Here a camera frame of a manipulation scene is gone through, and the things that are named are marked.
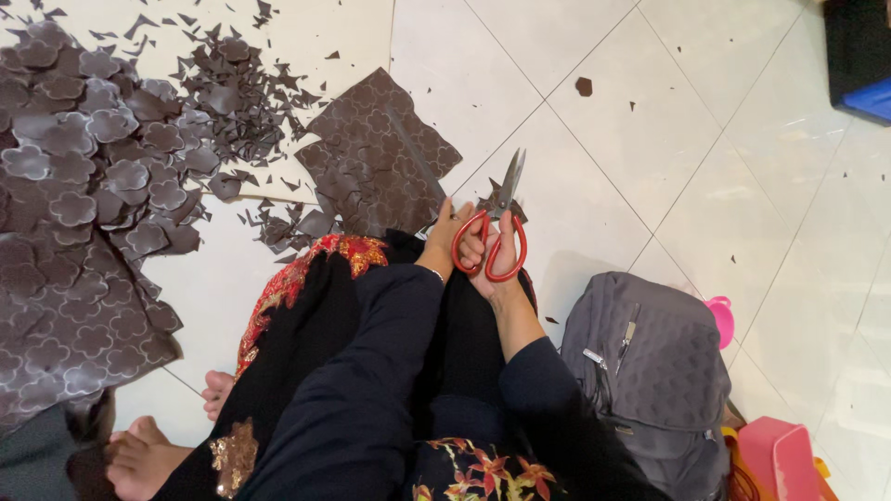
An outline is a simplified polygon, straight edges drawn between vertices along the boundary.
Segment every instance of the bare foot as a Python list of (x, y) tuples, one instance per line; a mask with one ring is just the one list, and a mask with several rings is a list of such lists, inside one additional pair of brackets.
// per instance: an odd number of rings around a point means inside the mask
[(229, 392), (235, 385), (235, 378), (231, 374), (219, 371), (208, 371), (204, 375), (204, 381), (208, 387), (201, 392), (201, 396), (208, 402), (204, 404), (204, 410), (208, 413), (208, 419), (215, 422), (220, 416), (225, 400), (229, 398)]
[(106, 476), (123, 501), (146, 501), (158, 493), (170, 473), (183, 462), (191, 448), (170, 444), (154, 418), (136, 418), (127, 431), (111, 434), (105, 448), (109, 458)]

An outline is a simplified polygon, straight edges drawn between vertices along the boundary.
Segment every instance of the navy sleeve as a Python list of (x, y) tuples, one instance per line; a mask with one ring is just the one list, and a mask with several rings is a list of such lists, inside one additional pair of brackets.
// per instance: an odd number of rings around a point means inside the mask
[(570, 493), (585, 499), (670, 501), (594, 415), (549, 338), (520, 350), (502, 370), (499, 385), (535, 458), (556, 472)]
[(243, 499), (387, 499), (413, 447), (407, 400), (433, 337), (444, 286), (391, 265), (356, 279), (356, 338), (294, 394)]

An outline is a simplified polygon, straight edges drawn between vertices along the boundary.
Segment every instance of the sequined fabric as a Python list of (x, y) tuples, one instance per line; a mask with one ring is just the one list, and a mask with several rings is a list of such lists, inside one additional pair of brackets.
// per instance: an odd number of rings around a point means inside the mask
[(259, 444), (254, 439), (254, 425), (251, 419), (244, 423), (234, 423), (229, 436), (210, 442), (210, 452), (214, 455), (211, 464), (220, 472), (217, 494), (232, 499), (241, 484), (254, 471)]
[(248, 365), (257, 357), (258, 349), (254, 345), (259, 335), (269, 326), (270, 317), (265, 315), (269, 308), (275, 308), (284, 303), (285, 307), (293, 308), (294, 301), (303, 289), (307, 279), (309, 264), (322, 253), (339, 253), (349, 261), (350, 273), (355, 279), (368, 271), (369, 266), (387, 265), (387, 257), (383, 249), (387, 244), (376, 239), (364, 236), (329, 234), (316, 240), (309, 251), (295, 259), (266, 284), (266, 288), (260, 295), (254, 312), (250, 316), (248, 329), (241, 337), (238, 349), (238, 367), (235, 370), (236, 380), (241, 377)]

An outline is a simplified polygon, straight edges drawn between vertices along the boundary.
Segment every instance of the scissors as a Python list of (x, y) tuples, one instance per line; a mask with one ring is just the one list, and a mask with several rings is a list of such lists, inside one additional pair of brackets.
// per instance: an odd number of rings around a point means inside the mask
[[(472, 268), (466, 268), (461, 264), (461, 258), (458, 256), (458, 246), (461, 244), (461, 239), (477, 219), (482, 219), (483, 228), (480, 231), (480, 238), (482, 239), (483, 244), (486, 243), (486, 238), (489, 236), (490, 218), (500, 219), (502, 214), (511, 208), (513, 194), (517, 190), (519, 175), (523, 172), (524, 163), (526, 163), (526, 150), (523, 150), (523, 154), (520, 155), (519, 148), (517, 148), (517, 152), (513, 154), (511, 165), (507, 168), (507, 174), (504, 175), (504, 183), (502, 184), (501, 191), (498, 193), (498, 201), (495, 203), (495, 209), (490, 210), (489, 212), (486, 212), (485, 209), (477, 212), (468, 222), (464, 223), (464, 226), (462, 226), (454, 236), (454, 240), (452, 240), (452, 261), (455, 267), (462, 272), (468, 275), (474, 275), (479, 272), (479, 265)], [(504, 275), (495, 275), (492, 273), (492, 265), (495, 263), (495, 257), (498, 255), (498, 250), (501, 249), (501, 239), (499, 238), (495, 241), (495, 245), (492, 246), (492, 250), (489, 251), (489, 257), (486, 259), (486, 278), (488, 278), (490, 282), (506, 282), (507, 280), (510, 280), (519, 273), (520, 269), (523, 268), (523, 263), (526, 261), (526, 232), (523, 231), (523, 224), (520, 222), (519, 216), (516, 214), (513, 215), (512, 223), (514, 230), (517, 231), (517, 235), (519, 236), (519, 258), (517, 259), (517, 264), (514, 265), (511, 271)]]

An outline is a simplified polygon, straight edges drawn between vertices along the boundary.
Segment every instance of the floral print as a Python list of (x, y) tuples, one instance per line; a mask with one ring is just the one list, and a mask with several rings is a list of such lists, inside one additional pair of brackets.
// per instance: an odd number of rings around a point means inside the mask
[(412, 485), (414, 501), (550, 501), (567, 494), (544, 465), (522, 456), (499, 455), (492, 444), (480, 446), (460, 438), (436, 439), (421, 443), (420, 452), (448, 456), (446, 461), (452, 464), (454, 481), (444, 476), (440, 481), (430, 481), (429, 476), (436, 473), (424, 472), (428, 481), (417, 479)]

